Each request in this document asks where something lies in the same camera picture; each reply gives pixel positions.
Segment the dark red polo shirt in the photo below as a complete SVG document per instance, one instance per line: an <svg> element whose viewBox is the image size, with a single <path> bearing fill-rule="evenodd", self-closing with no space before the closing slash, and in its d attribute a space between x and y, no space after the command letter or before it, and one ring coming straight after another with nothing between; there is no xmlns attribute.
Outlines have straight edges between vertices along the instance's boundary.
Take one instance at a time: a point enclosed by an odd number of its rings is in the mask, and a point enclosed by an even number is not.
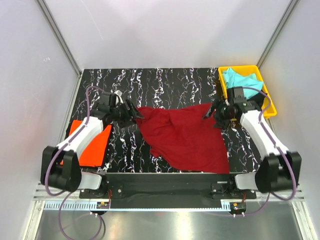
<svg viewBox="0 0 320 240"><path fill-rule="evenodd" d="M136 123L154 157L182 171L229 174L230 165L215 119L204 118L211 104L181 109L140 107Z"/></svg>

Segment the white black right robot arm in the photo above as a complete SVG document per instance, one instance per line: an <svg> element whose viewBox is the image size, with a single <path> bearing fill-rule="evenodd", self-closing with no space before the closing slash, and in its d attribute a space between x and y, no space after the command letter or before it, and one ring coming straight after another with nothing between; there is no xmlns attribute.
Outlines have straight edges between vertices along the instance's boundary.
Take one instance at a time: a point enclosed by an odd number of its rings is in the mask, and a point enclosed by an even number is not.
<svg viewBox="0 0 320 240"><path fill-rule="evenodd" d="M249 133L261 157L257 171L240 173L227 185L228 195L239 198L245 190L270 193L281 200L291 200L297 192L302 158L281 143L266 123L263 110L254 101L226 104L214 101L203 118L214 118L215 128L225 129L232 119L239 120Z"/></svg>

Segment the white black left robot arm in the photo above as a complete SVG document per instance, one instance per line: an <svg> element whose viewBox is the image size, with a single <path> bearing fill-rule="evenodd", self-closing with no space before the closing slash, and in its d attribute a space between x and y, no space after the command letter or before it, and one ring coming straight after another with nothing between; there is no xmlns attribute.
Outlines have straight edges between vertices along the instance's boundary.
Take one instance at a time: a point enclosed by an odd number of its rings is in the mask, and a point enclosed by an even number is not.
<svg viewBox="0 0 320 240"><path fill-rule="evenodd" d="M47 146L42 152L41 184L47 193L54 196L50 188L73 193L89 189L97 198L108 193L108 186L97 173L82 172L79 159L88 145L111 123L120 128L135 124L143 116L129 99L120 93L104 92L91 106L80 126L57 146Z"/></svg>

